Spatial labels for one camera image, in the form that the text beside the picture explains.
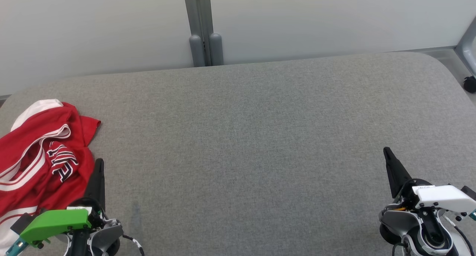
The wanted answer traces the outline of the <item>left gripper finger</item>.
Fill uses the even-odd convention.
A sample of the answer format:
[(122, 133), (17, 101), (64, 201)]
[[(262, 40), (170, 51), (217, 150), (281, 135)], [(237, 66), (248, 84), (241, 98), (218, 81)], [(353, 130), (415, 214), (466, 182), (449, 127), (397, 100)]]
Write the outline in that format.
[(104, 166), (104, 160), (97, 158), (85, 190), (85, 197), (95, 200), (103, 211), (106, 208)]

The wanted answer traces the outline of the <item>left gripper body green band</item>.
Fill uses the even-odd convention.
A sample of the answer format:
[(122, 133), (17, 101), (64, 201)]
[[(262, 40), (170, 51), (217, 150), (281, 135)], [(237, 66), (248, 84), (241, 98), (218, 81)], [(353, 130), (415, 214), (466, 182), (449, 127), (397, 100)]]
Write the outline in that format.
[(33, 219), (21, 232), (25, 242), (36, 246), (63, 233), (102, 227), (106, 213), (101, 203), (93, 198), (80, 198), (65, 209), (48, 210)]

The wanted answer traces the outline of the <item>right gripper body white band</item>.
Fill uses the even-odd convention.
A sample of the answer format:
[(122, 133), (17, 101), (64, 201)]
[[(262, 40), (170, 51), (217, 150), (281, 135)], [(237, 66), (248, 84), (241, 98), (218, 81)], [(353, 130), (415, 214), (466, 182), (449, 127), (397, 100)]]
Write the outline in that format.
[(475, 191), (466, 185), (460, 189), (451, 184), (413, 185), (409, 195), (403, 197), (402, 206), (406, 209), (435, 207), (471, 214), (476, 208)]

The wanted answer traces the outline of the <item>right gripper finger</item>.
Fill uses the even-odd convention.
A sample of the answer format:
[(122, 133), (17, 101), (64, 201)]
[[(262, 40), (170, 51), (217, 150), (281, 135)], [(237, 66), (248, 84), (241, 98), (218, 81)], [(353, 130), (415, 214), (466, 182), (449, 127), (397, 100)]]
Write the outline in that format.
[(384, 147), (383, 154), (386, 162), (386, 172), (391, 196), (395, 199), (401, 188), (403, 188), (406, 182), (411, 180), (412, 177), (390, 147)]

